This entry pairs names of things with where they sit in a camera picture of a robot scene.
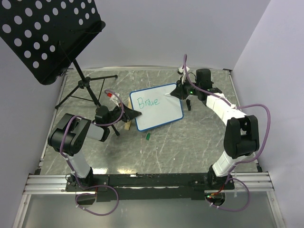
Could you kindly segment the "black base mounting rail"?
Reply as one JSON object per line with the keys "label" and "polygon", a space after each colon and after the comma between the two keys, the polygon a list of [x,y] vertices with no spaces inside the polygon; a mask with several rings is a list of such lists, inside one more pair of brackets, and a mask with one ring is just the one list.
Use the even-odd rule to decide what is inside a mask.
{"label": "black base mounting rail", "polygon": [[227,177],[209,173],[158,174],[95,174],[92,188],[81,188],[69,177],[66,192],[96,194],[96,201],[191,199],[204,200],[205,192],[233,190],[234,182],[225,183]]}

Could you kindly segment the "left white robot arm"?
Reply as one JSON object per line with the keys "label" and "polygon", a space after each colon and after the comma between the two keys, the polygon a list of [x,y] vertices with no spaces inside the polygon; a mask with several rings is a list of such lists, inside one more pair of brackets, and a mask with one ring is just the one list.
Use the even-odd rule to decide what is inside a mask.
{"label": "left white robot arm", "polygon": [[48,145],[64,157],[71,169],[72,182],[81,190],[88,191],[94,185],[94,174],[81,152],[86,138],[104,142],[110,134],[109,126],[113,123],[129,122],[142,115],[124,104],[113,110],[102,105],[96,109],[93,121],[80,116],[65,114],[48,136]]}

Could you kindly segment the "black perforated music stand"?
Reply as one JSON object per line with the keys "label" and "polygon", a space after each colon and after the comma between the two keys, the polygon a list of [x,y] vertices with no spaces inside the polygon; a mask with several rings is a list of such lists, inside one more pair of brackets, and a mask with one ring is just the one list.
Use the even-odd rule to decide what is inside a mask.
{"label": "black perforated music stand", "polygon": [[0,36],[42,85],[50,85],[74,64],[92,102],[99,99],[76,61],[106,27],[93,0],[2,0]]}

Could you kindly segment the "wooden rolling pin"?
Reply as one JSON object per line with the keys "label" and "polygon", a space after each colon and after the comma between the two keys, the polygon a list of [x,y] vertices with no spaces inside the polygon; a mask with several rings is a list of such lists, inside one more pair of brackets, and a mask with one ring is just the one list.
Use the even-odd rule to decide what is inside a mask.
{"label": "wooden rolling pin", "polygon": [[[128,98],[128,105],[127,105],[127,107],[129,108],[129,109],[131,109],[132,110],[132,104],[131,104],[131,100],[130,100],[130,98]],[[130,127],[131,127],[131,120],[130,120],[130,117],[129,117],[129,115],[127,114],[127,110],[125,109],[124,110],[124,113],[125,113],[125,115],[126,115],[126,117],[127,117],[127,122],[124,124],[124,129],[126,130],[126,131],[128,131],[128,130],[130,130]]]}

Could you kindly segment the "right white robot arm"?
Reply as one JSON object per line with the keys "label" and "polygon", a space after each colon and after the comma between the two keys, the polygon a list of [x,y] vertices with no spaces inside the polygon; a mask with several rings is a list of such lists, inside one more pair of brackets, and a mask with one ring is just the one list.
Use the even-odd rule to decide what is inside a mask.
{"label": "right white robot arm", "polygon": [[238,110],[220,89],[213,86],[209,69],[198,69],[194,82],[190,81],[187,68],[180,67],[177,72],[180,78],[169,95],[180,100],[187,100],[190,95],[196,96],[226,126],[224,151],[207,173],[208,185],[218,189],[232,168],[259,149],[258,120],[254,115],[246,115]]}

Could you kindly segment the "blue framed whiteboard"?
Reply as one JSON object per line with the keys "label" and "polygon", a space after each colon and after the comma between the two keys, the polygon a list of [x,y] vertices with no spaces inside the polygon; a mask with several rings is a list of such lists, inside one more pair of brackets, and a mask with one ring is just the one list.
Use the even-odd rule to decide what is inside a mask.
{"label": "blue framed whiteboard", "polygon": [[180,99],[164,96],[175,88],[176,84],[171,83],[130,93],[132,108],[142,113],[135,119],[138,131],[147,131],[184,117]]}

